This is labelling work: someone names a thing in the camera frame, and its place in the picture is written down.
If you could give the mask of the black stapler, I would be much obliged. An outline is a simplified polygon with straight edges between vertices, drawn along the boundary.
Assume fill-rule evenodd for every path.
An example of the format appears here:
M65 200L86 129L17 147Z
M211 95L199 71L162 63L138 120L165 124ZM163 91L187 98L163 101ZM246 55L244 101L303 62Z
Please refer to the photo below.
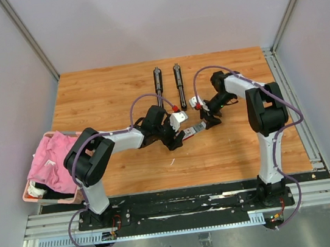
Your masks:
M158 100L158 106L159 107L164 107L163 104L163 99L161 98L163 96L163 78L162 78L162 73L161 69L158 67L155 67L153 70L153 78L154 78L154 83L155 83L155 91L158 97L156 98Z
M179 64L177 64L177 63L174 64L173 72L174 72L176 86L177 86L177 90L178 90L178 94L179 94L181 109L183 111L186 111L187 110L187 102L186 102L185 93L184 93L182 71L181 71L181 67L179 66Z

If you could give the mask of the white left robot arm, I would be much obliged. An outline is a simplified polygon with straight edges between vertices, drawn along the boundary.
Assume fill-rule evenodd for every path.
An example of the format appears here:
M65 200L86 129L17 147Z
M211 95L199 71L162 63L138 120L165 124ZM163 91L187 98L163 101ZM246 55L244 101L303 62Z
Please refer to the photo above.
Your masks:
M102 182L113 154L138 150L155 141L161 141L168 150L183 146L185 133L180 126L188 119L184 111L174 107L169 114L164 108L153 105L144 117L124 130L101 132L89 127L76 138L68 151L63 166L82 191L86 210L92 213L92 222L101 228L113 221L110 201Z

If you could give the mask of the red white staple box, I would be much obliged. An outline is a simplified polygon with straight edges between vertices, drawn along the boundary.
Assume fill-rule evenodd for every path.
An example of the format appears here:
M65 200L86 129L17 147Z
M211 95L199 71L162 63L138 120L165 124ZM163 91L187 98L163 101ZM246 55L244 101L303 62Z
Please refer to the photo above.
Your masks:
M184 136L183 140L185 141L186 139L189 139L190 137L193 137L194 134L196 134L195 129L193 127L189 127L183 131Z

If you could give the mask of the small white staple tray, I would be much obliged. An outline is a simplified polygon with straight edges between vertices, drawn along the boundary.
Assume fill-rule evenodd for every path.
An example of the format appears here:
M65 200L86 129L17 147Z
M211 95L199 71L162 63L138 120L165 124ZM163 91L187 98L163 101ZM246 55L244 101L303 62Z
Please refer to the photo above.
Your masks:
M199 133L203 130L206 130L206 123L204 121L198 123L197 125L194 125L193 127L194 133Z

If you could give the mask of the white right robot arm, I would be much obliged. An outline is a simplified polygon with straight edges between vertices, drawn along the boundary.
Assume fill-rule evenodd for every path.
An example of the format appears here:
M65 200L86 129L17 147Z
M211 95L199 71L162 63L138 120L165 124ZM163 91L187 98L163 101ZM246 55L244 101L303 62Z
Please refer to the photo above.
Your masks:
M279 86L275 82L258 83L244 77L241 73L213 73L211 83L217 94L209 101L202 100L193 87L195 96L191 106L200 111L200 118L206 127L211 128L221 123L220 110L232 100L242 98L247 107L248 123L257 134L261 165L257 178L256 196L259 204L272 207L285 194L285 178L282 174L281 142L282 128L289 120L286 105Z

